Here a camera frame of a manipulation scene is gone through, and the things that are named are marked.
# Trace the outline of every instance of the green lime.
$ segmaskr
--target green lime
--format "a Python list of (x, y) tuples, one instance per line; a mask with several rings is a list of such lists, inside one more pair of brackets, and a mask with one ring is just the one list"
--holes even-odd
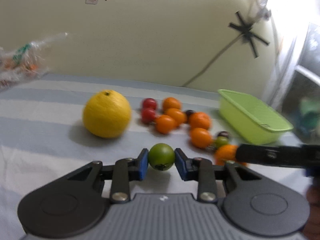
[(218, 138), (214, 141), (214, 144), (217, 148), (229, 144), (229, 139), (227, 137), (218, 136)]
[(174, 150), (165, 143), (154, 145), (148, 154), (148, 162), (152, 168), (158, 171), (166, 171), (174, 164)]

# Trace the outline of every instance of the red fruit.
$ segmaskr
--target red fruit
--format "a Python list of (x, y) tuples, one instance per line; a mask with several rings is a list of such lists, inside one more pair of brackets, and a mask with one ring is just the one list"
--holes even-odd
[(150, 107), (141, 110), (141, 121), (145, 124), (152, 122), (156, 118), (156, 111)]
[(142, 109), (143, 108), (152, 108), (157, 110), (157, 101), (155, 101), (153, 98), (145, 98), (142, 101)]

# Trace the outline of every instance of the transparent plastic bag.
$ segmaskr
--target transparent plastic bag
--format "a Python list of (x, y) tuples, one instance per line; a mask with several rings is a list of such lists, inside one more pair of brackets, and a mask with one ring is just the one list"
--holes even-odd
[(42, 52), (55, 41), (66, 38), (60, 33), (42, 41), (32, 41), (7, 52), (0, 47), (0, 92), (17, 84), (40, 78), (48, 72)]

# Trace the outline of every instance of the beige wall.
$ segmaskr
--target beige wall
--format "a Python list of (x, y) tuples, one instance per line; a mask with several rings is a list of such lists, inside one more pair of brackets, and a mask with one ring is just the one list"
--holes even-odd
[[(14, 49), (68, 32), (47, 63), (55, 73), (129, 79), (181, 86), (238, 32), (235, 12), (250, 0), (0, 0), (0, 46)], [(260, 97), (275, 61), (271, 23), (253, 29), (260, 57), (238, 41), (189, 87), (233, 89)]]

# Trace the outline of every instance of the screw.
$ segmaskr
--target screw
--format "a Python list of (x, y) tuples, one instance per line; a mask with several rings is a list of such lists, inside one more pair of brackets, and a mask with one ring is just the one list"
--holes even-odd
[(212, 192), (203, 192), (200, 194), (200, 198), (203, 200), (203, 201), (213, 201), (215, 200), (217, 197), (214, 193)]
[(128, 195), (124, 192), (116, 192), (112, 194), (112, 198), (116, 201), (125, 201), (128, 199)]
[(268, 156), (269, 158), (271, 158), (271, 159), (276, 159), (276, 158), (277, 158), (277, 154), (274, 153), (274, 152), (268, 152), (268, 153), (267, 153), (267, 156)]

